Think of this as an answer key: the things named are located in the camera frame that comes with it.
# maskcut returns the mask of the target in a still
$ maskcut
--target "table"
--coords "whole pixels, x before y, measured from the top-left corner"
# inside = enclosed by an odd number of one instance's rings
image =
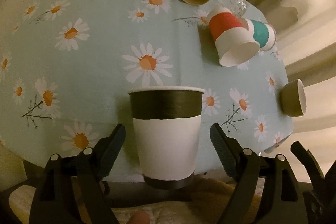
[[[207,12],[182,0],[31,0],[0,44],[1,144],[44,167],[53,153],[76,155],[117,123],[125,144],[107,181],[142,182],[128,90],[148,85],[204,88],[196,174],[221,167],[209,138],[218,122],[242,147],[264,151],[293,131],[278,90],[288,80],[277,50],[221,67]],[[246,18],[266,22],[250,5]]]

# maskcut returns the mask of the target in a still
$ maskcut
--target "finger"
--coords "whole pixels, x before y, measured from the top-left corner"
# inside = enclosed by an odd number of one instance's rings
[[[144,211],[136,211],[127,224],[150,224],[149,215]]]

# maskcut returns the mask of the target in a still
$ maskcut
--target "daisy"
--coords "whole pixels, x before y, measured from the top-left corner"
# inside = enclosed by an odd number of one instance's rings
[[[11,65],[11,53],[5,52],[2,55],[2,60],[0,61],[0,82],[2,79],[5,79],[5,73],[8,72],[8,68]]]
[[[64,129],[69,133],[71,137],[62,136],[61,138],[66,140],[66,142],[61,144],[62,150],[71,150],[70,156],[78,155],[83,149],[87,147],[94,147],[97,141],[92,142],[92,140],[98,138],[99,133],[92,133],[92,126],[87,124],[85,126],[84,122],[78,125],[78,122],[74,121],[74,128],[64,125]]]
[[[249,67],[247,66],[248,63],[250,63],[250,60],[247,60],[243,64],[238,65],[237,68],[240,70],[248,70],[249,69]]]
[[[268,82],[269,92],[274,93],[275,92],[275,86],[277,83],[275,82],[274,76],[270,71],[266,72],[266,78]]]
[[[40,6],[40,4],[37,3],[37,2],[34,2],[32,5],[30,5],[30,6],[27,8],[26,12],[24,13],[24,15],[23,15],[23,19],[24,19],[24,20],[26,20],[27,18],[30,19],[30,18],[32,17],[32,15],[35,14],[35,12],[36,12],[36,10],[39,8],[39,6]]]
[[[208,90],[205,90],[202,103],[202,110],[204,111],[204,114],[207,114],[209,116],[211,116],[212,114],[218,114],[216,108],[221,108],[218,98],[219,96],[215,92],[212,92],[210,88],[208,88]]]
[[[280,55],[280,52],[278,51],[277,47],[274,47],[273,48],[273,52],[272,54],[279,60],[279,61],[282,61],[282,57]]]
[[[47,10],[47,13],[45,14],[45,19],[50,19],[54,20],[57,15],[61,15],[63,11],[65,10],[66,6],[69,6],[70,2],[68,0],[60,0],[56,1],[55,4],[51,5],[51,10]]]
[[[47,82],[43,77],[42,80],[40,78],[37,79],[35,88],[41,96],[40,104],[43,103],[42,111],[47,112],[53,118],[60,118],[59,106],[57,105],[59,101],[55,97],[57,95],[57,93],[55,93],[57,85],[52,83],[48,88]]]
[[[201,25],[206,27],[208,26],[208,22],[206,21],[208,13],[199,9],[194,12],[195,17],[197,17],[201,21]]]
[[[12,31],[12,34],[15,34],[17,32],[17,29],[19,29],[19,24],[17,24]]]
[[[146,7],[155,9],[155,14],[158,14],[160,8],[166,13],[170,11],[170,0],[142,0],[142,3],[146,4]]]
[[[16,81],[16,84],[13,87],[13,90],[14,90],[14,94],[13,94],[14,102],[17,105],[21,105],[22,99],[25,98],[26,89],[20,78]]]
[[[169,73],[166,69],[170,69],[173,66],[169,64],[163,64],[169,59],[169,56],[164,55],[159,57],[162,52],[161,48],[158,48],[155,52],[153,52],[153,47],[151,44],[147,44],[147,49],[145,49],[144,44],[140,44],[141,52],[134,46],[131,46],[132,51],[136,55],[136,57],[131,55],[123,55],[122,58],[135,62],[134,65],[129,65],[124,69],[129,70],[133,69],[127,76],[126,80],[130,83],[134,83],[141,75],[142,77],[142,87],[150,86],[150,76],[154,78],[155,82],[163,86],[163,82],[160,79],[158,72],[167,76],[172,77],[171,73]]]
[[[57,37],[59,41],[57,42],[55,47],[58,47],[58,49],[61,51],[64,51],[65,49],[68,49],[68,51],[70,51],[71,47],[74,50],[78,50],[76,38],[80,40],[87,40],[90,35],[83,32],[86,32],[89,29],[90,28],[88,27],[87,23],[82,23],[81,18],[77,19],[75,24],[69,22],[68,26],[63,27],[63,31],[59,32],[60,36]]]
[[[237,88],[230,89],[230,97],[239,104],[240,107],[240,113],[246,117],[251,117],[251,106],[249,104],[249,101],[247,100],[247,94],[243,94],[242,96],[238,92]]]
[[[277,144],[277,143],[279,143],[279,142],[281,142],[282,141],[282,139],[283,139],[283,135],[280,133],[280,131],[278,132],[278,133],[276,133],[275,135],[274,135],[274,140],[273,140],[273,143],[274,144]]]
[[[263,142],[265,141],[267,134],[265,117],[263,115],[258,116],[258,119],[255,120],[255,123],[257,124],[257,127],[254,128],[256,130],[256,132],[254,132],[254,137],[258,138],[258,142]]]
[[[148,19],[148,11],[146,9],[133,10],[128,12],[128,18],[131,18],[132,21],[136,20],[138,23]]]

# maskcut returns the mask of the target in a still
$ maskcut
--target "pink and white paper cup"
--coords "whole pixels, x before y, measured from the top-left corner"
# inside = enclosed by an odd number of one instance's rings
[[[221,66],[240,65],[259,51],[259,43],[229,9],[217,6],[207,15],[207,22]]]

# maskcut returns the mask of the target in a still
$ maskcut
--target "clear glass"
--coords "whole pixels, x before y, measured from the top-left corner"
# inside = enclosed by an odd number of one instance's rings
[[[238,18],[246,13],[248,2],[246,0],[230,0],[231,7],[227,7]]]

